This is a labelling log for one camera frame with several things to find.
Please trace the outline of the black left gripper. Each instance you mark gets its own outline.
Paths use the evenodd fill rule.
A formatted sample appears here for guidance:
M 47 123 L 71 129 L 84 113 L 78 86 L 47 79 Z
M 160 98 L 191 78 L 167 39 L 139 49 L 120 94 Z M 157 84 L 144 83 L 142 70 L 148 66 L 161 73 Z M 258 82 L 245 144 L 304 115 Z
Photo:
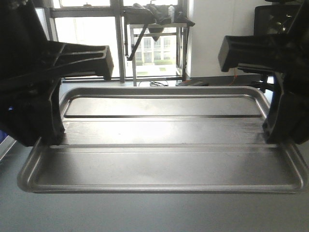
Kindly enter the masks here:
M 21 144 L 61 143 L 58 78 L 113 68 L 108 45 L 48 41 L 32 1 L 0 2 L 0 129 Z

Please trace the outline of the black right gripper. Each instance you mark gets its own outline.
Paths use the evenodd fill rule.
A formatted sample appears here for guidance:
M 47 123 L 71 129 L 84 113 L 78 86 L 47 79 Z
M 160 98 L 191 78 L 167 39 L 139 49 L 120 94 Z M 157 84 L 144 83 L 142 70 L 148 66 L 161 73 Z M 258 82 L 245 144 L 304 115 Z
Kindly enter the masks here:
M 309 2 L 303 1 L 287 34 L 225 36 L 218 54 L 220 69 L 280 71 L 263 123 L 267 143 L 309 139 Z

